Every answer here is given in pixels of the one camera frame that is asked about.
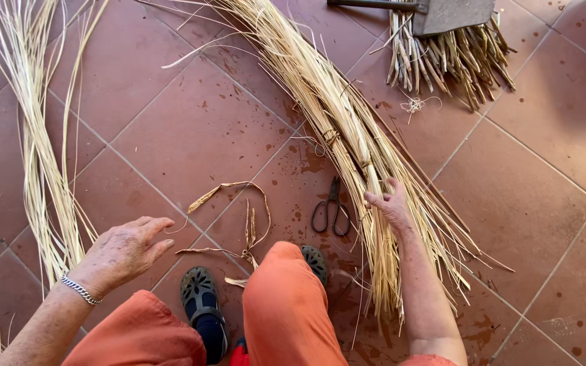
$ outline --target leg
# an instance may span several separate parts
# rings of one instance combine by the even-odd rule
[[[203,366],[206,357],[200,335],[142,290],[94,327],[62,365]]]
[[[327,294],[297,245],[277,242],[243,292],[251,366],[347,365]]]

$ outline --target right hand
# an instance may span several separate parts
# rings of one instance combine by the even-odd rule
[[[394,229],[412,230],[415,227],[415,223],[408,210],[404,186],[393,177],[390,177],[387,180],[395,189],[395,194],[384,194],[384,197],[381,198],[373,193],[365,192],[363,198],[368,202],[367,208],[375,206],[381,210],[381,213]]]
[[[100,300],[116,287],[136,278],[175,244],[173,239],[153,243],[153,237],[173,226],[169,218],[143,216],[101,234],[69,278]]]

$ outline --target silver chain bracelet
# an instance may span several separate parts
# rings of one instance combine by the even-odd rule
[[[76,290],[76,292],[78,292],[81,296],[83,296],[83,298],[85,299],[85,301],[87,301],[87,304],[97,305],[97,304],[101,303],[101,300],[95,300],[92,296],[90,296],[89,292],[87,292],[86,289],[84,289],[82,286],[80,286],[76,282],[72,281],[71,279],[69,279],[67,277],[67,274],[68,273],[69,272],[66,272],[60,278],[60,280],[62,281],[62,283],[64,283],[65,285],[67,285],[67,286],[69,286],[71,288],[73,288],[74,290]]]

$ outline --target reed bundle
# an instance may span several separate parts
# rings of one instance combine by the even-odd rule
[[[420,79],[423,78],[431,93],[435,82],[440,90],[451,96],[445,82],[445,75],[449,73],[465,89],[472,112],[479,109],[478,100],[483,104],[487,98],[494,100],[490,88],[495,84],[501,86],[497,75],[505,80],[511,90],[516,90],[506,69],[508,62],[505,59],[506,54],[516,53],[516,50],[508,46],[501,34],[499,14],[493,14],[487,24],[424,38],[413,36],[413,15],[414,13],[390,11],[391,34],[386,45],[392,42],[393,59],[387,84],[392,87],[399,85],[408,91],[415,89],[420,94]]]
[[[255,56],[262,62],[260,66],[287,90],[313,126],[352,197],[358,216],[357,239],[367,252],[372,280],[368,304],[371,301],[374,305],[379,321],[391,317],[403,321],[398,244],[381,212],[366,208],[363,201],[366,191],[379,196],[392,193],[386,177],[395,177],[403,183],[413,220],[436,274],[441,280],[448,278],[455,291],[464,295],[463,288],[468,289],[469,284],[460,275],[460,266],[464,266],[460,259],[464,252],[473,255],[470,249],[476,254],[482,252],[468,231],[456,222],[459,219],[454,219],[443,206],[446,201],[408,152],[403,154],[397,150],[381,130],[373,118],[374,109],[318,52],[313,33],[312,40],[307,42],[299,24],[287,19],[268,0],[216,0],[212,4],[171,1],[215,8],[227,21],[225,25],[236,31],[230,35],[243,35],[255,46],[258,52]],[[175,66],[211,43],[163,67]],[[445,293],[453,306],[455,300],[446,287]]]
[[[93,0],[87,0],[78,11],[81,13],[91,5],[78,18],[80,46],[67,90],[58,159],[45,125],[47,90],[61,58],[66,29],[76,16],[67,21],[65,0],[0,0],[0,69],[23,113],[18,129],[25,173],[24,205],[50,286],[85,255],[81,236],[87,235],[92,241],[97,237],[69,188],[66,143],[70,104],[83,48],[107,3],[105,0],[95,12]],[[45,57],[58,6],[62,8],[62,32],[49,57]]]

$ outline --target dark metal scissors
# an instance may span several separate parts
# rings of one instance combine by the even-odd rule
[[[334,214],[334,219],[331,224],[331,230],[333,231],[334,234],[340,235],[342,237],[344,237],[345,235],[347,235],[348,232],[350,232],[350,223],[352,222],[350,219],[350,212],[347,211],[347,207],[345,207],[344,204],[340,204],[340,201],[338,200],[338,191],[339,190],[340,190],[340,179],[338,179],[338,177],[334,177],[334,179],[331,181],[330,196],[327,197],[327,199],[325,201],[321,201],[320,203],[318,203],[316,205],[316,208],[313,210],[313,215],[311,215],[311,229],[315,230],[316,232],[323,232],[323,231],[327,230],[327,226],[329,225],[329,220],[330,220],[330,217],[328,215],[328,208],[329,208],[330,202],[334,201],[336,203],[336,213]],[[325,225],[319,229],[316,227],[315,218],[316,218],[316,212],[318,211],[318,207],[320,207],[320,205],[323,203],[325,204]],[[336,231],[336,219],[338,219],[338,211],[341,208],[345,211],[345,214],[347,215],[347,230],[337,232]]]

